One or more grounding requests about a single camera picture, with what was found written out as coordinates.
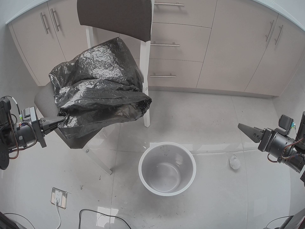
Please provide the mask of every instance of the floor outlet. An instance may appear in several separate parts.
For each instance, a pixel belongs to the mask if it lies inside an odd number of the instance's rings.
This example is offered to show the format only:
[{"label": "floor outlet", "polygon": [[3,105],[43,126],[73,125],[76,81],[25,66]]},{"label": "floor outlet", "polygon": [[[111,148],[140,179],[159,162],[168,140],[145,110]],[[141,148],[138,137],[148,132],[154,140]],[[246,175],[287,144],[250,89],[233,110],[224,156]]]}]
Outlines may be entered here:
[{"label": "floor outlet", "polygon": [[67,195],[68,193],[65,191],[58,188],[52,188],[51,204],[55,204],[55,201],[58,201],[59,207],[66,208]]}]

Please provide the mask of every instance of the tile floor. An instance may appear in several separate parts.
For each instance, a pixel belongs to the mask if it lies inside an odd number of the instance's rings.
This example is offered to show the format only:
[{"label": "tile floor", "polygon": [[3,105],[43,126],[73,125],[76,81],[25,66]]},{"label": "tile floor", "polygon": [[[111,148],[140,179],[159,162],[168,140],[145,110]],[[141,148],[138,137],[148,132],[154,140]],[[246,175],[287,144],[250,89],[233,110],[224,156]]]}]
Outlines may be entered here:
[{"label": "tile floor", "polygon": [[[261,229],[289,214],[289,168],[270,163],[237,128],[239,122],[275,128],[278,118],[272,100],[165,91],[150,91],[150,96],[149,128],[143,119],[115,124],[88,143],[114,171],[111,176],[53,132],[46,136],[48,147],[36,145],[21,152],[0,171],[2,212],[22,214],[36,228],[54,229],[58,217],[50,198],[51,188],[57,187],[69,193],[67,208],[59,210],[64,229],[78,227],[82,208],[120,216],[133,229]],[[142,153],[162,141],[184,145],[197,166],[193,184],[173,197],[150,193],[138,175]],[[233,154],[241,161],[236,171],[228,162]],[[127,227],[118,219],[83,212],[81,228]]]}]

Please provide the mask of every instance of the white plastic bin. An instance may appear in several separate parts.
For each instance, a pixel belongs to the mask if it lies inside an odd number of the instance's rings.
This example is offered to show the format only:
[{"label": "white plastic bin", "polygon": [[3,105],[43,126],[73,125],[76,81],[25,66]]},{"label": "white plastic bin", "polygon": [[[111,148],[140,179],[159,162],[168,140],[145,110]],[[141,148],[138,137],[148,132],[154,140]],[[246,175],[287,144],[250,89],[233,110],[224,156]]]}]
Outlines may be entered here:
[{"label": "white plastic bin", "polygon": [[162,142],[150,147],[139,162],[139,176],[143,185],[160,196],[182,193],[192,184],[195,174],[193,155],[177,143]]}]

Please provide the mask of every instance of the cabinet handle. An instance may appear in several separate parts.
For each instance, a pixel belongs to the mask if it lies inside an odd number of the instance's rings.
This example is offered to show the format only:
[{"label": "cabinet handle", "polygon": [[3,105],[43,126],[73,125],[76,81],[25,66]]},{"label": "cabinet handle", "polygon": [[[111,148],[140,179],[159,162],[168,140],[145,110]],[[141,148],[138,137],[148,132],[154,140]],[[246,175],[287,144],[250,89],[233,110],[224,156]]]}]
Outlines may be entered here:
[{"label": "cabinet handle", "polygon": [[182,3],[168,3],[168,2],[155,2],[155,5],[167,5],[167,6],[181,6],[184,7]]},{"label": "cabinet handle", "polygon": [[270,23],[271,23],[271,28],[270,28],[269,34],[268,34],[268,35],[266,35],[266,37],[267,37],[266,42],[268,42],[268,41],[269,41],[269,39],[270,39],[269,37],[272,35],[271,31],[272,31],[272,28],[273,28],[274,20],[273,20],[272,22],[270,21]]},{"label": "cabinet handle", "polygon": [[53,20],[54,20],[54,24],[55,24],[55,27],[56,27],[56,30],[57,31],[59,31],[59,24],[57,24],[57,21],[56,21],[56,18],[55,18],[55,15],[54,15],[54,13],[56,12],[56,10],[53,10],[53,9],[51,9],[51,14],[52,14],[52,17],[53,17]]},{"label": "cabinet handle", "polygon": [[275,44],[276,44],[276,45],[278,44],[278,41],[279,41],[280,36],[281,36],[281,34],[282,34],[283,28],[284,28],[284,25],[280,26],[280,29],[281,29],[280,34],[278,35],[278,38],[275,39]]},{"label": "cabinet handle", "polygon": [[175,75],[172,75],[172,74],[170,74],[170,75],[156,75],[156,74],[154,74],[154,75],[151,75],[151,76],[149,76],[149,77],[156,77],[156,78],[176,78],[176,76],[175,76]]},{"label": "cabinet handle", "polygon": [[40,17],[41,17],[41,20],[42,20],[42,23],[43,23],[44,30],[45,30],[45,32],[46,32],[47,34],[49,34],[48,30],[49,30],[50,28],[49,28],[49,27],[47,28],[47,26],[45,25],[45,21],[44,21],[44,18],[43,18],[44,16],[45,16],[45,14],[40,13]]},{"label": "cabinet handle", "polygon": [[150,45],[151,46],[165,46],[165,47],[180,47],[180,45],[176,44],[175,42],[173,42],[173,44],[162,44],[162,43],[153,42]]}]

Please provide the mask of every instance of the plastic bag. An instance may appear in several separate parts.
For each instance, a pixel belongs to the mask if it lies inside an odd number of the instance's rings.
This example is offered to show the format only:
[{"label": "plastic bag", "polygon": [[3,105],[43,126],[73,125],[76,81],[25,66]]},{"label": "plastic bag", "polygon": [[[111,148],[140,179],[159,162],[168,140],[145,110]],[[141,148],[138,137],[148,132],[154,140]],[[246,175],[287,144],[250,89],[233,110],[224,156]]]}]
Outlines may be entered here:
[{"label": "plastic bag", "polygon": [[105,126],[134,121],[152,102],[142,93],[139,69],[121,38],[94,46],[49,74],[67,139],[82,137]]}]

